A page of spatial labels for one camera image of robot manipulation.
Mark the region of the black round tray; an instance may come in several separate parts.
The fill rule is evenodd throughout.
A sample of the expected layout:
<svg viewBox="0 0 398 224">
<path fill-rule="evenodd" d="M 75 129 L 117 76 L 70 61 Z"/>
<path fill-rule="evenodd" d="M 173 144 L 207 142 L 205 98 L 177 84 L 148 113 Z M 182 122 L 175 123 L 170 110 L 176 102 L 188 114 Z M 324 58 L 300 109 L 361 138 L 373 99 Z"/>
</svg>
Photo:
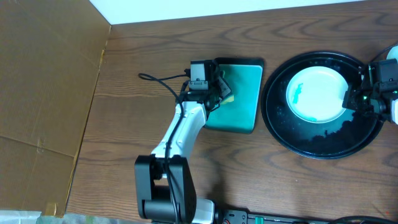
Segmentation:
<svg viewBox="0 0 398 224">
<path fill-rule="evenodd" d="M 261 113 L 267 129 L 284 147 L 312 159 L 339 159 L 366 147 L 379 134 L 383 123 L 357 112 L 325 124 L 300 119 L 285 98 L 288 82 L 301 68 L 324 65 L 337 71 L 349 84 L 358 84 L 361 62 L 339 52 L 307 52 L 279 66 L 268 78 L 261 97 Z"/>
</svg>

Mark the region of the brown cardboard panel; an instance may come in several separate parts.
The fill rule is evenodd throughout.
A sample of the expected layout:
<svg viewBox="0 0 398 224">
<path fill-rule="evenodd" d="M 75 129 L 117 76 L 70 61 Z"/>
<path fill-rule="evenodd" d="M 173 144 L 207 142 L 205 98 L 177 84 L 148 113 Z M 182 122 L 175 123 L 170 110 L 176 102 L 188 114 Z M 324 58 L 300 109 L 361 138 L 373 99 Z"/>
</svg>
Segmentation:
<svg viewBox="0 0 398 224">
<path fill-rule="evenodd" d="M 110 24 L 89 1 L 1 1 L 1 209 L 61 217 Z"/>
</svg>

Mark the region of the black rectangular water tray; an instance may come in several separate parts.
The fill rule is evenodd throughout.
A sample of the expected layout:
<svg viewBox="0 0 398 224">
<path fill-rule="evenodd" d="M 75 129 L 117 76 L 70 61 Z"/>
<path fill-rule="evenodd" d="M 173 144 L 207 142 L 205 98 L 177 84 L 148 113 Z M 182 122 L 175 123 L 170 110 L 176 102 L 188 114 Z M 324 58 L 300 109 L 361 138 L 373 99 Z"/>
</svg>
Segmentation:
<svg viewBox="0 0 398 224">
<path fill-rule="evenodd" d="M 211 112 L 205 127 L 250 134 L 255 126 L 264 60 L 219 57 L 216 62 L 224 71 L 224 79 L 232 90 L 233 101 Z"/>
</svg>

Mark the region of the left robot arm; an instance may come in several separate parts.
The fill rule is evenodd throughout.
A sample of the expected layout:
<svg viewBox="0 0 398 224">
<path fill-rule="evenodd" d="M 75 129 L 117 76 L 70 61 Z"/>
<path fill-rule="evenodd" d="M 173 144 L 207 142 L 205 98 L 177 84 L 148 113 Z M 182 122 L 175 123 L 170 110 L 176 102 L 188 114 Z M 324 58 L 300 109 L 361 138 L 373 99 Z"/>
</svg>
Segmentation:
<svg viewBox="0 0 398 224">
<path fill-rule="evenodd" d="M 191 223 L 197 195 L 188 165 L 198 133 L 231 94 L 217 60 L 193 60 L 175 97 L 175 114 L 157 147 L 134 164 L 139 216 L 157 223 Z"/>
</svg>

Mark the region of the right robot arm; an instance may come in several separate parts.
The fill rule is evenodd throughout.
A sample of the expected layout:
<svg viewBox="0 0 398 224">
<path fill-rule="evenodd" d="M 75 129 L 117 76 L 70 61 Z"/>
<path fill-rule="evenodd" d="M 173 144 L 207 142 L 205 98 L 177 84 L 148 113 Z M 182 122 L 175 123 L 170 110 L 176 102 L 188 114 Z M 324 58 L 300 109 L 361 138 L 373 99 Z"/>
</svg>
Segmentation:
<svg viewBox="0 0 398 224">
<path fill-rule="evenodd" d="M 348 85 L 342 107 L 382 122 L 397 123 L 397 66 L 359 67 L 361 83 Z"/>
</svg>

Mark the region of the white plate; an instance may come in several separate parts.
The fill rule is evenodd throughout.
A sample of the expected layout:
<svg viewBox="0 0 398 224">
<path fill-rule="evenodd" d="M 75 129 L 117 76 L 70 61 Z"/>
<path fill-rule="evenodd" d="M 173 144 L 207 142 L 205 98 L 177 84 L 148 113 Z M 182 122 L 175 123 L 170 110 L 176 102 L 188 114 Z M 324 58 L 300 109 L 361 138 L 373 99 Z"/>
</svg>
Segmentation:
<svg viewBox="0 0 398 224">
<path fill-rule="evenodd" d="M 390 49 L 386 59 L 387 60 L 390 60 L 390 59 L 398 60 L 398 46 L 395 46 L 395 47 Z"/>
</svg>

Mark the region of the mint plate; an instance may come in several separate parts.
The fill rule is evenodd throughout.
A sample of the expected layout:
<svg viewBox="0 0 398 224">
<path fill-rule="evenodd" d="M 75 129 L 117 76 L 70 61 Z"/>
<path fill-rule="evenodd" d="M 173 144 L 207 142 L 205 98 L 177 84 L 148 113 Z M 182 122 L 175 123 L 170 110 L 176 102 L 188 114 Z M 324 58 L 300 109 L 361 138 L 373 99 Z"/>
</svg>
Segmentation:
<svg viewBox="0 0 398 224">
<path fill-rule="evenodd" d="M 343 98 L 348 84 L 337 71 L 322 66 L 296 73 L 287 85 L 285 98 L 290 110 L 304 121 L 328 123 L 346 109 Z"/>
</svg>

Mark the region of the green yellow sponge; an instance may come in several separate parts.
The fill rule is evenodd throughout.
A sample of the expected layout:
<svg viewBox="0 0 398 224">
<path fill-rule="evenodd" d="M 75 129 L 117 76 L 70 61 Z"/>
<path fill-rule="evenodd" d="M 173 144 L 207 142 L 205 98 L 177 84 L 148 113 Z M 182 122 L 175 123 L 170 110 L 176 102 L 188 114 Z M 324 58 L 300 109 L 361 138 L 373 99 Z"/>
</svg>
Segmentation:
<svg viewBox="0 0 398 224">
<path fill-rule="evenodd" d="M 221 88 L 221 105 L 225 105 L 227 103 L 234 101 L 233 91 L 225 79 L 225 71 L 221 71 L 220 75 L 220 88 Z"/>
</svg>

